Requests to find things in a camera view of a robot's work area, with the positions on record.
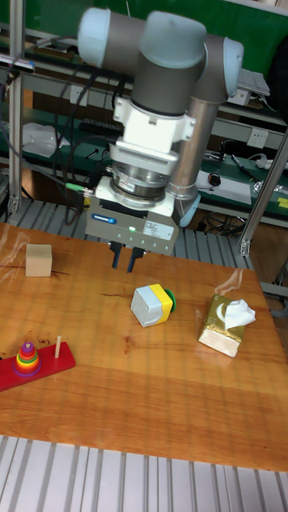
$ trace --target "power outlet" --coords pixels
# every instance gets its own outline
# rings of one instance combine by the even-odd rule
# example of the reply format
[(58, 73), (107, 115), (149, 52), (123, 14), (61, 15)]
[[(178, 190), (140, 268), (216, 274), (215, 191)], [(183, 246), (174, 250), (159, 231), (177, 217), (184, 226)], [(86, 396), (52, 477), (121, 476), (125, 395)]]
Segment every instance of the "power outlet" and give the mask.
[(269, 131), (256, 130), (256, 128), (252, 128), (247, 145), (252, 147), (263, 148), (264, 145), (266, 144), (266, 140), (268, 139), (268, 135)]
[[(71, 92), (70, 92), (70, 103), (77, 103), (78, 97), (82, 92), (82, 87), (78, 86), (71, 86)], [(88, 103), (88, 91), (85, 92), (82, 100), (80, 101), (80, 106), (87, 106)]]

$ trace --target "cable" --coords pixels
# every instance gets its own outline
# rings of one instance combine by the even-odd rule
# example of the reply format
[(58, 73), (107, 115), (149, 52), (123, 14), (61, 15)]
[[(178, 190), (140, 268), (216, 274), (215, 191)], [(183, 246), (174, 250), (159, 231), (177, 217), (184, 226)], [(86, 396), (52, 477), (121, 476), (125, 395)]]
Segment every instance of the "cable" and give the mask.
[[(41, 45), (47, 44), (48, 42), (53, 42), (53, 41), (55, 41), (55, 42), (56, 42), (56, 41), (61, 41), (61, 40), (64, 40), (64, 39), (70, 39), (70, 38), (75, 38), (75, 37), (77, 37), (77, 36), (72, 36), (72, 37), (71, 37), (71, 36), (55, 36), (55, 37), (53, 37), (53, 38), (49, 38), (49, 39), (46, 39), (46, 40), (44, 39), (44, 40), (41, 40), (40, 42), (36, 42), (35, 44), (31, 45), (31, 46), (29, 47), (29, 49), (33, 49), (33, 48), (40, 47)], [(66, 89), (67, 89), (68, 85), (70, 84), (70, 81), (71, 81), (71, 80), (73, 79), (73, 77), (77, 74), (77, 72), (79, 71), (79, 69), (81, 69), (81, 67), (82, 67), (82, 64), (80, 64), (80, 65), (78, 65), (78, 66), (76, 67), (76, 69), (75, 69), (75, 71), (72, 73), (72, 75), (71, 75), (70, 79), (67, 81), (66, 87), (65, 87), (65, 88), (64, 88), (64, 90), (62, 91), (62, 94), (64, 94), (64, 93), (66, 92)], [(1, 85), (1, 92), (0, 92), (0, 130), (1, 130), (1, 132), (3, 133), (4, 139), (6, 140), (6, 143), (8, 144), (8, 147), (9, 147), (9, 148), (14, 152), (14, 154), (15, 154), (18, 158), (21, 158), (20, 153), (18, 153), (18, 152), (16, 151), (16, 149), (15, 149), (15, 148), (13, 148), (13, 146), (11, 145), (10, 140), (9, 140), (9, 138), (7, 137), (6, 132), (5, 132), (5, 124), (4, 124), (3, 120), (2, 120), (2, 100), (4, 99), (4, 93), (5, 93), (5, 84), (2, 84), (2, 85)], [(27, 162), (23, 157), (22, 157), (22, 161), (23, 161), (25, 164), (28, 164), (28, 166), (29, 166), (31, 169), (36, 170), (37, 172), (40, 172), (40, 173), (42, 173), (42, 174), (45, 174), (45, 173), (41, 170), (41, 168), (39, 168), (39, 167), (35, 166), (34, 164), (29, 164), (29, 163), (28, 163), (28, 162)], [(61, 183), (61, 184), (62, 184), (62, 182), (60, 182), (60, 180), (55, 179), (55, 181), (56, 181), (57, 183)]]
[(262, 96), (261, 94), (259, 95), (261, 101), (263, 101), (265, 103), (266, 106), (268, 106), (268, 108), (270, 110), (272, 110), (273, 112), (278, 112), (277, 110), (273, 109), (272, 106), (270, 106), (268, 103), (267, 103), (267, 100), (265, 98), (265, 96)]
[[(57, 121), (58, 121), (57, 111), (55, 112), (55, 121), (56, 121), (55, 137), (56, 137), (56, 141), (57, 141), (57, 147), (56, 147), (56, 153), (55, 153), (56, 157), (57, 157), (57, 154), (58, 154), (59, 149), (60, 149), (60, 144), (61, 144), (61, 142), (63, 140), (64, 135), (65, 135), (66, 128), (68, 127), (69, 123), (71, 122), (71, 128), (70, 129), (71, 129), (71, 132), (72, 132), (72, 141), (70, 141), (70, 156), (68, 158), (68, 162), (72, 161), (72, 175), (73, 176), (74, 176), (74, 152), (76, 150), (76, 147), (78, 147), (78, 145), (79, 145), (79, 144), (77, 144), (77, 145), (73, 146), (74, 116), (75, 116), (75, 113), (76, 113), (76, 110), (77, 110), (78, 106), (80, 105), (80, 103), (82, 101), (82, 98), (85, 96), (85, 94), (88, 91), (88, 89), (92, 87), (92, 85), (94, 84), (94, 81), (95, 81), (97, 76), (98, 76), (98, 72), (94, 71), (91, 74), (88, 83), (84, 85), (80, 95), (78, 96), (78, 99), (76, 101), (76, 104), (75, 104), (74, 108), (70, 112), (70, 116), (66, 120), (66, 124), (64, 126), (64, 130), (62, 131), (62, 135), (61, 135), (60, 138), (58, 138), (58, 131), (57, 131)], [(65, 93), (65, 90), (67, 88), (67, 84), (64, 86), (64, 88), (62, 90), (60, 98), (63, 97), (63, 95)], [(62, 164), (62, 174), (63, 174), (64, 181), (66, 181), (67, 180), (67, 175), (68, 175), (68, 165), (67, 164), (65, 166), (65, 169), (63, 169), (63, 164)], [(66, 189), (65, 189), (64, 195), (65, 195), (66, 202), (68, 202), (68, 196), (67, 196)], [(70, 207), (68, 205), (66, 205), (65, 224), (67, 226), (70, 226), (76, 220), (77, 216), (80, 216), (80, 214), (81, 214), (81, 209), (79, 207), (77, 207), (77, 209), (76, 209), (76, 211), (74, 213), (74, 216), (72, 217), (71, 220), (69, 220), (69, 211), (70, 211)]]
[[(79, 69), (81, 69), (82, 65), (80, 66), (77, 66), (77, 68), (75, 69), (75, 71), (72, 73), (72, 75), (70, 76), (70, 79), (67, 81), (66, 85), (64, 86), (63, 90), (62, 90), (62, 96), (64, 95), (64, 93), (66, 92), (66, 89), (67, 87), (69, 86), (71, 80), (73, 79), (73, 77), (76, 75), (76, 73), (79, 71)], [(71, 116), (74, 116), (74, 112), (76, 111), (77, 107), (78, 107), (78, 104), (80, 103), (80, 101), (82, 100), (82, 97), (84, 96), (85, 92), (88, 90), (88, 88), (92, 85), (92, 83), (94, 82), (94, 77), (96, 76), (96, 73), (93, 73), (90, 77), (90, 80), (88, 82), (88, 84), (86, 84), (85, 87), (83, 87), (83, 90), (82, 92), (80, 93), (79, 97), (78, 97), (78, 101), (75, 105), (75, 107), (72, 109), (72, 112), (71, 112)], [(64, 182), (62, 182), (61, 180), (57, 179), (57, 176), (56, 176), (56, 159), (54, 160), (54, 165), (53, 165), (53, 172), (54, 172), (54, 176), (50, 176), (48, 173), (46, 173), (43, 169), (41, 169), (40, 167), (38, 166), (35, 166), (34, 164), (30, 164), (28, 163), (21, 155), (19, 152), (16, 151), (16, 149), (13, 147), (13, 145), (10, 143), (10, 140), (6, 134), (6, 131), (5, 131), (5, 124), (2, 120), (2, 98), (4, 97), (4, 89), (5, 89), (5, 85), (2, 84), (1, 85), (1, 92), (0, 92), (0, 130), (1, 132), (3, 133), (3, 136), (4, 136), (4, 139), (6, 140), (6, 143), (8, 145), (8, 147), (14, 152), (14, 154), (19, 158), (19, 159), (22, 159), (22, 162), (27, 164), (29, 168), (31, 168), (32, 170), (36, 170), (37, 172), (40, 172), (41, 174), (47, 176), (48, 178), (50, 179), (53, 179), (53, 181), (55, 181), (57, 184), (58, 184), (58, 188), (60, 189), (60, 191), (62, 192), (62, 189), (60, 188), (60, 185), (61, 186), (64, 186), (66, 187), (66, 184)], [(57, 149), (56, 149), (56, 153), (58, 152), (59, 150), (59, 147), (60, 147), (60, 144), (61, 144), (61, 141), (64, 137), (64, 133), (62, 133), (61, 137), (58, 138), (58, 132), (57, 132), (57, 122), (58, 122), (58, 116), (57, 116), (57, 111), (55, 113), (55, 120), (56, 120), (56, 126), (55, 126), (55, 138), (56, 138), (56, 141), (57, 141)], [(69, 121), (70, 119), (68, 118), (67, 122), (66, 122), (66, 125), (65, 125), (65, 128), (68, 126), (69, 124)], [(29, 196), (29, 194), (22, 188), (22, 190), (24, 191), (24, 193), (26, 193), (27, 197)], [(67, 194), (66, 194), (66, 188), (65, 188), (65, 198), (66, 200), (68, 200), (68, 197), (67, 197)], [(66, 223), (67, 224), (71, 224), (74, 222), (74, 220), (76, 219), (76, 217), (81, 213), (80, 211), (80, 208), (79, 206), (77, 206), (77, 209), (74, 213), (74, 216), (72, 217), (71, 220), (68, 219), (68, 215), (69, 215), (69, 210), (70, 208), (67, 207), (66, 208), (66, 216), (65, 216), (65, 220), (66, 220)]]
[[(8, 147), (13, 151), (13, 153), (18, 157), (20, 158), (20, 153), (16, 151), (16, 149), (12, 146), (12, 144), (10, 143), (10, 140), (8, 139), (8, 136), (6, 134), (6, 129), (5, 129), (5, 123), (4, 121), (2, 120), (2, 102), (0, 102), (0, 130), (3, 134), (3, 137), (4, 139), (6, 140), (6, 144), (8, 145)], [(79, 141), (77, 141), (74, 145), (74, 152), (76, 151), (76, 149), (80, 146), (80, 144), (82, 144), (83, 142), (85, 142), (86, 140), (88, 139), (91, 139), (91, 138), (100, 138), (100, 139), (104, 139), (106, 140), (106, 137), (103, 136), (103, 135), (96, 135), (96, 134), (91, 134), (91, 135), (87, 135), (85, 137), (82, 137)], [(47, 178), (49, 179), (52, 179), (54, 182), (58, 183), (59, 185), (61, 186), (66, 186), (66, 184), (64, 183), (64, 181), (58, 179), (57, 177), (55, 176), (51, 176), (51, 174), (47, 173), (43, 168), (33, 164), (32, 162), (28, 162), (24, 157), (22, 157), (22, 161), (23, 163), (25, 163), (27, 165), (27, 167), (29, 167), (30, 169), (32, 170), (35, 170), (36, 172), (40, 173), (40, 174), (43, 174), (44, 176), (46, 176)]]
[(112, 103), (112, 108), (113, 110), (115, 109), (115, 99), (116, 99), (116, 96), (118, 95), (120, 98), (123, 96), (123, 92), (124, 92), (124, 88), (125, 88), (125, 85), (126, 85), (126, 75), (124, 74), (122, 76), (122, 78), (120, 78), (114, 92), (113, 92), (113, 96), (112, 96), (112, 99), (111, 99), (111, 103)]
[(27, 190), (25, 190), (24, 186), (21, 186), (21, 190), (22, 192), (25, 194), (25, 196), (30, 199), (31, 201), (33, 201), (34, 199), (32, 198), (32, 196), (30, 196), (30, 194), (27, 192)]
[[(75, 75), (77, 74), (77, 72), (79, 72), (79, 70), (82, 68), (83, 64), (80, 64), (77, 66), (77, 68), (75, 69), (75, 71), (72, 73), (72, 75), (70, 76), (70, 78), (67, 80), (65, 86), (63, 87), (62, 91), (61, 91), (61, 94), (60, 94), (60, 97), (59, 97), (59, 100), (58, 100), (58, 106), (59, 106), (59, 103), (60, 101), (63, 99), (63, 96), (71, 82), (71, 80), (73, 80), (73, 78), (75, 77)], [(68, 117), (68, 119), (66, 120), (66, 123), (64, 125), (64, 130), (60, 136), (60, 139), (59, 139), (59, 145), (61, 144), (64, 136), (65, 136), (65, 133), (66, 133), (66, 128), (68, 127), (68, 125), (70, 124), (70, 120), (72, 119), (72, 117), (75, 115), (75, 112), (76, 112), (76, 109), (79, 107), (79, 104), (81, 103), (83, 97), (85, 96), (86, 92), (88, 91), (89, 88), (91, 88), (91, 86), (93, 85), (94, 83), (94, 80), (96, 79), (98, 75), (98, 72), (97, 71), (94, 71), (92, 73), (92, 75), (90, 76), (89, 78), (89, 81), (88, 83), (83, 87), (80, 95), (78, 96), (78, 99), (72, 109), (72, 111), (70, 112), (70, 116)], [(58, 122), (58, 114), (57, 114), (57, 111), (55, 113), (55, 124), (57, 125), (57, 122)]]
[(106, 157), (104, 157), (104, 154), (108, 152), (109, 153), (109, 150), (107, 148), (105, 148), (103, 151), (102, 151), (102, 155), (101, 155), (101, 160), (100, 160), (100, 165), (103, 164), (103, 160), (106, 160), (106, 158), (109, 157), (109, 155), (107, 155)]
[(286, 297), (282, 297), (278, 294), (270, 294), (268, 292), (264, 293), (265, 297), (268, 298), (275, 298), (276, 300), (280, 301), (280, 303), (283, 305), (282, 310), (270, 310), (271, 315), (274, 318), (286, 318), (288, 317), (288, 299)]
[(255, 158), (255, 157), (262, 157), (263, 155), (266, 157), (266, 155), (264, 153), (252, 154), (252, 156), (249, 157), (248, 160), (252, 160), (252, 158)]
[(221, 158), (223, 158), (224, 154), (226, 153), (226, 144), (228, 142), (235, 142), (235, 140), (233, 140), (232, 138), (227, 138), (227, 139), (225, 139), (225, 141), (221, 142), (220, 149), (219, 149)]
[(56, 108), (55, 108), (55, 116), (54, 116), (54, 130), (55, 130), (55, 139), (56, 139), (56, 150), (55, 150), (55, 153), (54, 153), (54, 161), (53, 161), (53, 174), (54, 176), (56, 177), (56, 165), (57, 165), (57, 156), (58, 156), (58, 151), (60, 149), (60, 144), (62, 142), (62, 139), (63, 137), (60, 137), (58, 138), (58, 109), (59, 109), (59, 106), (60, 106), (60, 101), (63, 99), (63, 96), (65, 94), (65, 92), (67, 91), (69, 85), (71, 84), (73, 78), (76, 76), (76, 74), (80, 71), (80, 69), (82, 68), (82, 64), (78, 64), (77, 67), (75, 68), (74, 72), (72, 73), (72, 75), (68, 78), (66, 84), (64, 85), (61, 93), (60, 93), (60, 96), (58, 98), (58, 103), (56, 105)]
[[(70, 148), (73, 146), (73, 139), (74, 139), (74, 116), (71, 119), (71, 125), (70, 125)], [(74, 173), (74, 159), (72, 158), (72, 163), (70, 166), (70, 171), (72, 174), (72, 179), (76, 179), (75, 173)]]
[(105, 140), (105, 141), (107, 140), (107, 137), (105, 135), (91, 134), (91, 135), (86, 135), (85, 137), (82, 137), (79, 141), (76, 141), (76, 143), (74, 144), (74, 147), (72, 148), (72, 151), (70, 152), (68, 160), (66, 162), (65, 173), (64, 173), (65, 175), (67, 175), (67, 173), (68, 173), (70, 160), (74, 157), (74, 153), (75, 153), (76, 149), (79, 148), (79, 146), (81, 144), (83, 144), (84, 142), (86, 142), (87, 140), (90, 140), (92, 138), (98, 138), (100, 140)]

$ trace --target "gold tissue box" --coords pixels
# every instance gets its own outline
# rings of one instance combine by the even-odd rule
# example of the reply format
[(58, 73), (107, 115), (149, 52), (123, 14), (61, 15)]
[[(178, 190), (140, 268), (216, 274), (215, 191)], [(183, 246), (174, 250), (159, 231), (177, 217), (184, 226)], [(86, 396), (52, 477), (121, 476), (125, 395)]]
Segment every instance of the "gold tissue box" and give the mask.
[(243, 340), (245, 326), (225, 329), (226, 308), (231, 302), (229, 298), (221, 295), (216, 294), (212, 297), (204, 318), (199, 341), (234, 358)]

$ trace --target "metal grating floor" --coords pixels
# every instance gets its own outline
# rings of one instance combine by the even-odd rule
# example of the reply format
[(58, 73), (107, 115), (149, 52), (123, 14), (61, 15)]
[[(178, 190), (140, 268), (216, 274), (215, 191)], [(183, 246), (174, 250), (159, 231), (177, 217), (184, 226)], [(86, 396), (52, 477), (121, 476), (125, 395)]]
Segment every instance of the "metal grating floor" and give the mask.
[(1, 512), (287, 512), (288, 475), (0, 436)]

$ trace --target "black cable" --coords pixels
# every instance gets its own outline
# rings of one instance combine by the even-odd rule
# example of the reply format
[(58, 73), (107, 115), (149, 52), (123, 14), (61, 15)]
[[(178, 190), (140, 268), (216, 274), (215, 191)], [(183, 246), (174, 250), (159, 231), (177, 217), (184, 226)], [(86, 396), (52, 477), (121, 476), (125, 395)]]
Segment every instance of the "black cable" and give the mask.
[[(3, 91), (4, 86), (5, 86), (5, 84), (1, 85), (0, 97), (2, 95), (2, 91)], [(3, 119), (2, 119), (2, 102), (0, 102), (0, 131), (2, 132), (2, 135), (3, 135), (4, 139), (5, 139), (6, 144), (8, 145), (8, 147), (13, 151), (13, 153), (18, 158), (21, 158), (20, 153), (17, 152), (16, 149), (10, 143), (10, 140), (9, 140), (8, 135), (6, 133), (5, 123), (4, 123)], [(25, 163), (27, 165), (27, 167), (29, 167), (30, 169), (35, 170), (36, 172), (39, 172), (40, 174), (44, 174), (44, 176), (47, 176), (48, 178), (53, 179), (55, 182), (61, 184), (62, 186), (65, 186), (64, 182), (62, 182), (61, 180), (57, 179), (54, 176), (51, 176), (50, 174), (45, 172), (44, 169), (42, 169), (41, 167), (36, 166), (35, 164), (28, 162), (27, 160), (24, 159), (24, 157), (22, 157), (22, 162)]]
[[(74, 72), (72, 73), (72, 75), (70, 76), (69, 80), (67, 81), (67, 83), (65, 84), (65, 86), (63, 87), (62, 89), (62, 92), (61, 92), (61, 95), (60, 95), (60, 98), (58, 100), (58, 104), (60, 103), (61, 99), (63, 98), (69, 84), (71, 83), (71, 81), (73, 80), (74, 76), (76, 76), (77, 72), (81, 69), (82, 67), (82, 64), (81, 65), (78, 65), (77, 68), (74, 70)], [(66, 124), (64, 126), (64, 131), (62, 132), (60, 138), (58, 137), (58, 130), (57, 130), (57, 126), (58, 126), (58, 112), (56, 109), (55, 111), (55, 127), (54, 127), (54, 130), (55, 130), (55, 138), (56, 138), (56, 151), (55, 151), (55, 158), (54, 158), (54, 164), (53, 164), (53, 176), (50, 176), (47, 172), (45, 172), (43, 169), (41, 169), (40, 167), (38, 166), (35, 166), (34, 164), (30, 164), (28, 163), (24, 158), (22, 159), (22, 161), (24, 163), (26, 163), (28, 165), (29, 168), (31, 168), (32, 170), (36, 170), (37, 172), (40, 172), (41, 174), (47, 176), (48, 178), (50, 179), (53, 179), (53, 181), (55, 181), (58, 186), (66, 186), (66, 184), (59, 180), (57, 178), (57, 174), (56, 174), (56, 164), (57, 164), (57, 156), (58, 156), (58, 152), (60, 150), (60, 144), (64, 138), (64, 134), (66, 132), (66, 128), (68, 127), (70, 121), (72, 123), (72, 129), (73, 129), (73, 124), (74, 124), (74, 115), (75, 115), (75, 112), (76, 112), (76, 109), (78, 108), (78, 105), (80, 104), (82, 98), (84, 97), (85, 93), (88, 91), (88, 89), (93, 85), (94, 83), (94, 80), (96, 79), (97, 77), (97, 72), (93, 72), (92, 75), (90, 76), (90, 80), (88, 81), (88, 83), (83, 87), (82, 89), (82, 92), (80, 93), (80, 95), (78, 96), (78, 100), (74, 106), (74, 108), (72, 109), (71, 113), (70, 113), (70, 116), (68, 117), (67, 121), (66, 121)], [(0, 93), (0, 98), (3, 96), (3, 93), (4, 93), (4, 84), (2, 84), (2, 88), (1, 88), (1, 93)], [(6, 135), (6, 132), (5, 132), (5, 128), (4, 128), (4, 123), (3, 123), (3, 120), (2, 120), (2, 108), (1, 108), (1, 105), (0, 105), (0, 129), (3, 133), (3, 136), (9, 146), (9, 148), (12, 149), (12, 151), (14, 152), (14, 154), (16, 154), (16, 156), (18, 156), (20, 158), (20, 153), (18, 153), (16, 151), (15, 148), (13, 148), (13, 146), (10, 144), (10, 140), (8, 139), (7, 135)], [(74, 157), (74, 152), (76, 151), (76, 149), (78, 148), (78, 146), (80, 146), (80, 144), (82, 142), (84, 142), (85, 140), (89, 139), (89, 138), (94, 138), (94, 137), (97, 137), (97, 138), (103, 138), (106, 140), (106, 137), (103, 137), (101, 135), (89, 135), (87, 137), (84, 137), (82, 138), (80, 141), (78, 141), (74, 146), (71, 145), (71, 152), (70, 152), (70, 157), (68, 159), (68, 162), (69, 160), (71, 160), (73, 157)], [(66, 177), (67, 177), (67, 171), (68, 171), (68, 165), (66, 164), (66, 167), (65, 167), (65, 172), (63, 172), (63, 177), (64, 177), (64, 180), (66, 180)], [(66, 200), (68, 200), (68, 197), (67, 197), (67, 194), (66, 194), (66, 189), (65, 189), (65, 198)], [(71, 223), (74, 222), (74, 220), (76, 219), (76, 217), (78, 216), (78, 214), (81, 213), (81, 211), (79, 210), (78, 206), (77, 206), (77, 209), (74, 213), (74, 216), (72, 217), (71, 220), (68, 219), (68, 215), (69, 215), (69, 211), (70, 211), (70, 208), (67, 206), (66, 208), (66, 223), (68, 223), (69, 225)]]
[(81, 212), (82, 212), (82, 209), (80, 209), (78, 206), (77, 206), (77, 209), (74, 211), (74, 215), (72, 217), (71, 220), (69, 220), (69, 212), (70, 212), (71, 208), (70, 206), (68, 206), (65, 210), (65, 224), (66, 226), (71, 226), (73, 224), (73, 222), (76, 220), (77, 217), (80, 217), (81, 215)]
[(53, 174), (54, 176), (56, 177), (56, 165), (57, 165), (57, 157), (58, 157), (58, 152), (59, 152), (59, 148), (60, 148), (60, 144), (61, 144), (61, 141), (62, 141), (62, 138), (60, 140), (60, 138), (58, 138), (58, 110), (59, 110), (59, 107), (60, 107), (60, 102), (61, 100), (63, 99), (63, 96), (65, 94), (65, 92), (67, 91), (70, 83), (72, 82), (73, 78), (76, 76), (76, 74), (80, 71), (80, 69), (82, 68), (82, 64), (79, 64), (74, 72), (72, 73), (72, 75), (68, 78), (66, 84), (64, 85), (61, 93), (60, 93), (60, 96), (58, 98), (58, 102), (57, 102), (57, 105), (56, 105), (56, 108), (55, 108), (55, 116), (54, 116), (54, 131), (55, 131), (55, 139), (56, 139), (56, 150), (55, 150), (55, 153), (54, 153), (54, 161), (53, 161)]
[(30, 199), (31, 201), (33, 201), (34, 199), (32, 198), (32, 196), (30, 196), (30, 194), (27, 192), (27, 190), (25, 190), (24, 186), (21, 186), (21, 190), (22, 192), (25, 194), (25, 196)]
[(113, 96), (112, 96), (112, 99), (111, 99), (113, 110), (115, 109), (115, 99), (116, 99), (116, 96), (119, 96), (120, 98), (123, 96), (125, 85), (126, 85), (126, 75), (124, 74), (122, 76), (122, 78), (120, 78), (120, 80), (119, 80), (119, 82), (118, 82), (118, 84), (115, 87), (115, 90), (113, 92)]
[[(35, 47), (39, 47), (40, 45), (43, 45), (44, 42), (52, 42), (52, 41), (61, 41), (63, 39), (70, 39), (70, 38), (76, 38), (77, 36), (55, 36), (54, 38), (49, 38), (47, 40), (44, 40), (44, 41), (41, 41), (41, 42), (36, 42), (35, 44), (33, 44), (32, 46), (30, 46), (30, 48), (35, 48)], [(19, 57), (15, 57), (14, 59), (14, 62), (16, 62), (18, 60), (18, 58), (21, 58), (21, 56)], [(80, 69), (81, 67), (83, 66), (83, 64), (79, 64), (76, 69), (75, 69), (75, 72), (71, 75), (70, 79), (68, 80), (67, 84), (66, 84), (66, 88), (64, 89), (64, 91), (62, 92), (62, 94), (64, 94), (66, 92), (66, 89), (70, 83), (70, 80), (73, 79), (73, 77), (76, 75), (76, 73), (78, 72), (78, 69)], [(9, 71), (11, 71), (13, 69), (13, 63), (11, 64), (11, 66), (9, 67)], [(14, 152), (14, 154), (18, 157), (18, 158), (22, 158), (22, 161), (24, 163), (27, 163), (27, 161), (21, 157), (20, 153), (18, 153), (16, 151), (15, 148), (13, 148), (12, 144), (10, 143), (10, 140), (9, 138), (7, 137), (6, 135), (6, 132), (5, 132), (5, 125), (4, 125), (4, 121), (2, 119), (2, 101), (4, 100), (4, 97), (5, 97), (5, 84), (1, 84), (1, 89), (0, 89), (0, 130), (3, 134), (3, 137), (4, 139), (6, 140), (6, 143), (8, 144), (8, 147)], [(31, 169), (32, 169), (32, 166), (33, 168), (36, 170), (36, 171), (40, 171), (40, 168), (37, 168), (36, 166), (34, 166), (34, 164), (29, 164)]]
[(69, 155), (68, 160), (66, 162), (66, 167), (65, 167), (64, 175), (67, 175), (67, 173), (68, 173), (68, 169), (69, 169), (69, 165), (70, 165), (70, 160), (74, 157), (74, 153), (75, 153), (76, 149), (79, 148), (79, 146), (81, 144), (83, 144), (84, 142), (86, 142), (87, 140), (90, 140), (92, 138), (98, 138), (100, 140), (105, 140), (105, 141), (107, 140), (107, 137), (105, 135), (91, 134), (91, 135), (86, 135), (85, 137), (82, 137), (82, 138), (80, 138), (80, 140), (76, 141), (76, 143), (74, 144), (73, 148), (71, 148), (72, 151), (70, 152), (70, 155)]
[(100, 160), (100, 166), (103, 164), (103, 160), (106, 160), (106, 158), (108, 158), (109, 155), (107, 155), (106, 157), (104, 157), (104, 154), (108, 152), (109, 153), (109, 150), (107, 148), (105, 148), (103, 151), (102, 151), (102, 155), (101, 155), (101, 160)]
[(221, 142), (220, 148), (219, 148), (221, 158), (224, 158), (224, 155), (226, 153), (226, 144), (228, 142), (237, 142), (237, 141), (233, 140), (232, 138), (226, 138), (225, 141)]
[[(75, 115), (76, 115), (77, 108), (79, 107), (79, 105), (81, 103), (81, 100), (82, 100), (82, 98), (84, 98), (84, 96), (85, 96), (86, 92), (88, 91), (88, 89), (90, 89), (92, 87), (92, 85), (94, 84), (94, 81), (95, 81), (96, 77), (97, 77), (97, 73), (92, 73), (91, 74), (88, 83), (83, 87), (80, 95), (78, 96), (78, 100), (76, 102), (75, 108), (73, 108), (72, 112), (70, 113), (70, 117), (71, 117), (71, 124), (70, 124), (70, 148), (71, 148), (71, 151), (72, 151), (73, 139), (74, 139), (74, 118), (75, 118)], [(72, 158), (72, 162), (71, 162), (71, 166), (70, 166), (70, 172), (72, 173), (72, 178), (75, 179), (75, 174), (74, 174), (74, 158)]]
[(246, 222), (244, 222), (240, 226), (237, 226), (237, 227), (233, 228), (231, 231), (228, 231), (227, 233), (224, 233), (223, 236), (228, 238), (230, 236), (234, 236), (236, 234), (240, 234), (244, 230), (245, 225), (246, 225)]
[(9, 211), (8, 211), (8, 205), (7, 205), (7, 208), (6, 208), (6, 210), (5, 210), (5, 219), (4, 219), (4, 224), (7, 224), (8, 217), (9, 217)]

